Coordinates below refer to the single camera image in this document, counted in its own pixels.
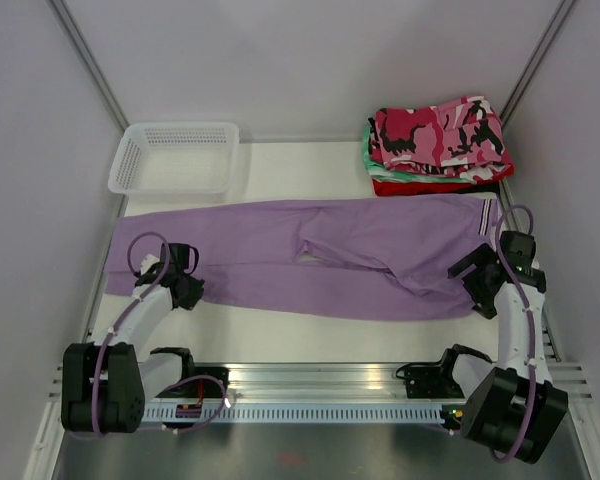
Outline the pink camouflage trousers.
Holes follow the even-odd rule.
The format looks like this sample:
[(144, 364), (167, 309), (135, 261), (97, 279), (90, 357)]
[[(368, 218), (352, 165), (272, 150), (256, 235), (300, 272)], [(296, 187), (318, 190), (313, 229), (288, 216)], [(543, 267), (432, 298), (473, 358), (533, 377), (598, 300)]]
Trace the pink camouflage trousers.
[(371, 159), (392, 172), (472, 181), (514, 167), (502, 121), (482, 95), (419, 109), (381, 108), (369, 126)]

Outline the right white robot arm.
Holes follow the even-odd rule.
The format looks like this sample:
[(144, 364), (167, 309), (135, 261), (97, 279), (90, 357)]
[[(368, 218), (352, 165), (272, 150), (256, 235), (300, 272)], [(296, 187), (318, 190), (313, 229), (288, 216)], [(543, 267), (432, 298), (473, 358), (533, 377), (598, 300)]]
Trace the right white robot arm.
[(474, 310), (499, 323), (497, 359), (457, 346), (453, 361), (436, 370), (444, 394), (467, 400), (461, 435), (487, 447), (501, 463), (536, 463), (568, 409), (553, 385), (542, 345), (546, 277), (533, 265), (536, 242), (514, 231), (483, 244), (448, 271), (459, 277)]

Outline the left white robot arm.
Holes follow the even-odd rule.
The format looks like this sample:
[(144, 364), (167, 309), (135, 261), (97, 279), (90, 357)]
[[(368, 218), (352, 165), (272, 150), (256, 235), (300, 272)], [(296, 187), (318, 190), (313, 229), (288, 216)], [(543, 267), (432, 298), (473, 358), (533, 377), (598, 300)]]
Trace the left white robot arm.
[(160, 347), (145, 361), (138, 352), (174, 310), (191, 311), (204, 282), (193, 276), (200, 254), (181, 243), (161, 246), (153, 265), (135, 271), (132, 299), (108, 330), (70, 344), (62, 359), (61, 424), (71, 433), (133, 433), (145, 404), (169, 390), (190, 395), (198, 374), (185, 347)]

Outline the white plastic basket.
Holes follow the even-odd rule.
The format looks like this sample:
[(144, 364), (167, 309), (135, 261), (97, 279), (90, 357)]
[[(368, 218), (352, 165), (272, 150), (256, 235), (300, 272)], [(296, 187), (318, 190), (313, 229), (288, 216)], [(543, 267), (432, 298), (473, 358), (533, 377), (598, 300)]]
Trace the white plastic basket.
[(141, 122), (124, 132), (107, 186), (134, 200), (180, 200), (225, 193), (240, 132), (231, 122)]

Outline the lilac trousers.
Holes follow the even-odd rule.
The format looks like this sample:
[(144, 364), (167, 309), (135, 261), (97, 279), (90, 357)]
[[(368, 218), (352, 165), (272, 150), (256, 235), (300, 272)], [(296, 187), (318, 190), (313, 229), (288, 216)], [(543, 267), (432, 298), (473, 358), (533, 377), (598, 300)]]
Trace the lilac trousers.
[(449, 268), (493, 239), (498, 207), (463, 194), (279, 200), (120, 219), (105, 272), (128, 295), (162, 241), (200, 256), (206, 302), (325, 317), (412, 321), (468, 315)]

